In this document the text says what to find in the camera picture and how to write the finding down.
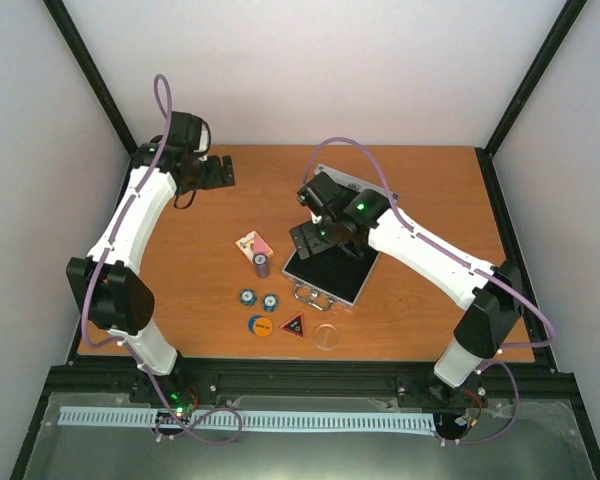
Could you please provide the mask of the aluminium poker case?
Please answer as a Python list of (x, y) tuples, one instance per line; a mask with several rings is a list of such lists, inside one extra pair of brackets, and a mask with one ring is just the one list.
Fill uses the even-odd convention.
[[(346, 191), (344, 209), (335, 220), (350, 219), (368, 229), (364, 246), (366, 256), (355, 260), (330, 245), (326, 251), (301, 260), (294, 247), (282, 273), (294, 282), (296, 299), (321, 311), (329, 310), (334, 303), (352, 308), (378, 258), (378, 251), (368, 243), (369, 233), (379, 225), (379, 217), (390, 209), (390, 202), (398, 200), (399, 195), (323, 164), (318, 165), (314, 176), (320, 172), (327, 173)], [(311, 211), (310, 214), (311, 218), (306, 222), (318, 224), (325, 218), (315, 216)]]

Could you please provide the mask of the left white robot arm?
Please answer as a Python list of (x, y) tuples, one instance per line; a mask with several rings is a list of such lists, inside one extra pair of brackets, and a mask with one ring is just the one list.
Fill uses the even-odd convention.
[(73, 257), (66, 267), (85, 343), (129, 348), (138, 367), (155, 375), (152, 388), (166, 402), (186, 395), (188, 378), (174, 368), (178, 352), (154, 319), (155, 297), (140, 278), (144, 252), (169, 203), (186, 193), (234, 185), (229, 156), (154, 138), (132, 155), (127, 188), (100, 239), (86, 257)]

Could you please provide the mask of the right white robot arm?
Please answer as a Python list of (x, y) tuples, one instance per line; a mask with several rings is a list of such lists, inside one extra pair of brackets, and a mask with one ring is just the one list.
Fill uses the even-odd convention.
[(476, 259), (392, 210), (373, 190), (358, 195), (304, 186), (299, 203), (312, 219), (291, 229), (295, 252), (285, 266), (302, 284), (353, 303), (381, 254), (406, 265), (463, 312), (433, 369), (430, 391), (446, 399), (504, 347), (522, 315), (519, 269)]

